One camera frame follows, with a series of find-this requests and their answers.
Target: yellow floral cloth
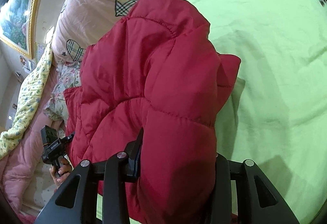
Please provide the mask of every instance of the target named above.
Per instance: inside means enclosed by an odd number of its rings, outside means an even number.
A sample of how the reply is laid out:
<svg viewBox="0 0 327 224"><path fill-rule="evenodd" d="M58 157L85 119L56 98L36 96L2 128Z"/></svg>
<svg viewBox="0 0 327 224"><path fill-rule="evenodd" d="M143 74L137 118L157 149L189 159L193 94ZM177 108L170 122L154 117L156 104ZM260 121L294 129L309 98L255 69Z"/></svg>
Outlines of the yellow floral cloth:
<svg viewBox="0 0 327 224"><path fill-rule="evenodd" d="M22 83L12 128L0 135L0 159L18 145L33 119L49 76L52 56L51 44L48 44L36 69Z"/></svg>

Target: framed painting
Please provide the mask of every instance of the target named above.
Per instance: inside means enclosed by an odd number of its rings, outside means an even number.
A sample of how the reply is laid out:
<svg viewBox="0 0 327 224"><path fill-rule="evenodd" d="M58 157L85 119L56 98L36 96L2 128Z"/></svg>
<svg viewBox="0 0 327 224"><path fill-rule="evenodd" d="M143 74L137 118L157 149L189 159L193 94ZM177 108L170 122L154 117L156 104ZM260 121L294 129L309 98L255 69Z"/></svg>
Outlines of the framed painting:
<svg viewBox="0 0 327 224"><path fill-rule="evenodd" d="M8 0L0 9L0 40L34 58L34 28L40 0Z"/></svg>

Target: mattress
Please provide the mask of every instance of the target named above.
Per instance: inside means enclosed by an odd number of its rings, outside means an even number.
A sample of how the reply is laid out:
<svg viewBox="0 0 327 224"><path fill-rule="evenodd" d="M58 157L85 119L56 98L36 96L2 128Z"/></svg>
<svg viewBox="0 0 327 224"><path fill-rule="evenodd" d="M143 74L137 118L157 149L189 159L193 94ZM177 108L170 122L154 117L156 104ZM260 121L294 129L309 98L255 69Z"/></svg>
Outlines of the mattress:
<svg viewBox="0 0 327 224"><path fill-rule="evenodd" d="M302 224L327 199L327 8L323 0L187 0L220 53L242 60L216 119L217 151L254 160Z"/></svg>

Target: gold picture frame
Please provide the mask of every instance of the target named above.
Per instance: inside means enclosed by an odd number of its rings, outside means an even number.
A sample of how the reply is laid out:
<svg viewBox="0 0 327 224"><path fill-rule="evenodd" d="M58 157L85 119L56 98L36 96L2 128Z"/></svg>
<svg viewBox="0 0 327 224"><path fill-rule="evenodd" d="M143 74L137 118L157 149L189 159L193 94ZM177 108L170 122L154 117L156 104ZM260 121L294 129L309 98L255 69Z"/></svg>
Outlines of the gold picture frame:
<svg viewBox="0 0 327 224"><path fill-rule="evenodd" d="M9 13L16 14L16 16L13 17L13 20L11 20L10 14L4 13L0 16L0 18L3 18L5 16L3 20L0 20L0 22L3 21L3 23L0 23L0 40L11 48L13 48L14 50L24 55L25 57L27 57L28 59L33 59L35 55L35 27L40 0L28 0L27 7L26 0L23 0L25 8L22 7L22 0L19 1L20 3L16 3L16 5L19 6L16 11L8 11Z"/></svg>

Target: silver screw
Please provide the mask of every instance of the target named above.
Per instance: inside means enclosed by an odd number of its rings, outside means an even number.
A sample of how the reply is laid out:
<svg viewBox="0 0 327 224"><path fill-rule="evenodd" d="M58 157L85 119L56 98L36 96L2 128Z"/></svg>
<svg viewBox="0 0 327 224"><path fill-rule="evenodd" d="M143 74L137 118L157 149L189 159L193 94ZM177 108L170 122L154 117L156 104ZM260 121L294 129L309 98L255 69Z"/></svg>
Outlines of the silver screw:
<svg viewBox="0 0 327 224"><path fill-rule="evenodd" d="M125 152L119 152L118 154L117 154L117 158L119 158L119 159L123 159L123 158L125 158L127 156L127 154L125 153Z"/></svg>
<svg viewBox="0 0 327 224"><path fill-rule="evenodd" d="M89 164L90 164L90 162L89 162L88 160L83 160L83 161L81 162L81 166L82 166L82 167L87 167Z"/></svg>
<svg viewBox="0 0 327 224"><path fill-rule="evenodd" d="M253 160L246 160L246 161L245 161L245 164L246 164L247 166L249 166L249 167L252 167L252 166L254 165L254 162L253 162Z"/></svg>

